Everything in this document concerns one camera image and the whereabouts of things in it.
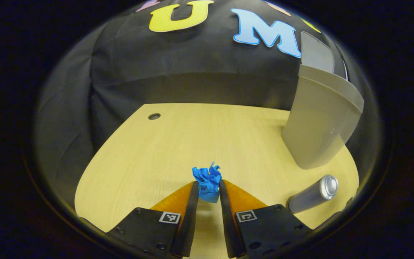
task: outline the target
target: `crumpled paper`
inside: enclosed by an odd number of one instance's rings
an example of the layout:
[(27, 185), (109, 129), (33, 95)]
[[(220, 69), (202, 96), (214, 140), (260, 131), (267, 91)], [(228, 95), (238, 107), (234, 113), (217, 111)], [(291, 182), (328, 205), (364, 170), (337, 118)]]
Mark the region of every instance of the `crumpled paper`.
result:
[(213, 166), (215, 162), (210, 165), (210, 168), (193, 167), (193, 176), (199, 182), (199, 198), (212, 203), (217, 203), (220, 197), (221, 173), (218, 171), (218, 165)]

